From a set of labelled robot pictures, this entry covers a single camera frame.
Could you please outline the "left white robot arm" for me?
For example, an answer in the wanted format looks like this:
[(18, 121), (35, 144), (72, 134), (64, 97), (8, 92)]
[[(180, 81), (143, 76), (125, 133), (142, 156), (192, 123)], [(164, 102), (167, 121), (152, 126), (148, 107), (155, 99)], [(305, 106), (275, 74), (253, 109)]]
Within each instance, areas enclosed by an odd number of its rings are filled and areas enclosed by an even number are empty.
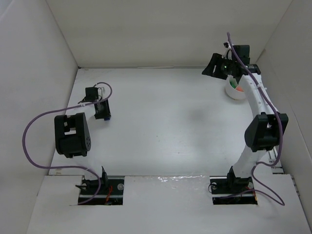
[[(108, 121), (111, 118), (108, 98), (105, 95), (105, 88), (97, 84), (85, 88), (85, 97), (79, 102), (80, 105), (90, 104), (94, 107), (95, 119)], [(83, 167), (86, 171), (83, 184), (86, 188), (109, 187), (107, 174), (99, 163), (88, 156), (91, 150), (91, 135), (87, 123), (87, 116), (84, 112), (73, 115), (58, 115), (54, 118), (55, 145), (59, 155), (66, 159), (72, 159), (75, 168)]]

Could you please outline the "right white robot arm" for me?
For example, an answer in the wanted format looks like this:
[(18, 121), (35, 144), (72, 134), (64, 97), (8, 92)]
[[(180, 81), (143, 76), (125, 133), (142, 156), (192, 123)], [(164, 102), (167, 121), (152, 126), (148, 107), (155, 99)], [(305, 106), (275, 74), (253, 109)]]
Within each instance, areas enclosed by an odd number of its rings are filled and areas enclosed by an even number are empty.
[(224, 54), (214, 53), (203, 75), (233, 79), (252, 110), (253, 120), (244, 133), (246, 146), (226, 177), (211, 177), (213, 194), (238, 194), (252, 188), (252, 173), (260, 159), (281, 142), (289, 118), (272, 104), (263, 86), (259, 67), (250, 64), (249, 45), (224, 43)]

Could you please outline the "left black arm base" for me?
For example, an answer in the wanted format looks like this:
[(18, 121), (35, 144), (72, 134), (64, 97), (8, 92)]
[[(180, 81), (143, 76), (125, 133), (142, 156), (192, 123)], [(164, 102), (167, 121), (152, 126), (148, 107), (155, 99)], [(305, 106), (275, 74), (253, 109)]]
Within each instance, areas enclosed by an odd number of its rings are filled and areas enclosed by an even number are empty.
[(78, 204), (123, 205), (124, 182), (124, 176), (108, 176), (108, 185), (102, 184), (97, 195), (89, 201), (98, 188), (98, 181), (87, 182), (87, 180), (83, 179), (80, 185), (76, 185), (79, 188)]

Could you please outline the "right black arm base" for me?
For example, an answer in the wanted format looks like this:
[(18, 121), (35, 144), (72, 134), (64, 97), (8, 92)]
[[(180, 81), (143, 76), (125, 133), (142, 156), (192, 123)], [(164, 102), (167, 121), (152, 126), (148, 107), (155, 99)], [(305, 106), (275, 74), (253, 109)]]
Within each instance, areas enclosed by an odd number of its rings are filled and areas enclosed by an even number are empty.
[(211, 176), (209, 191), (214, 205), (257, 205), (252, 178)]

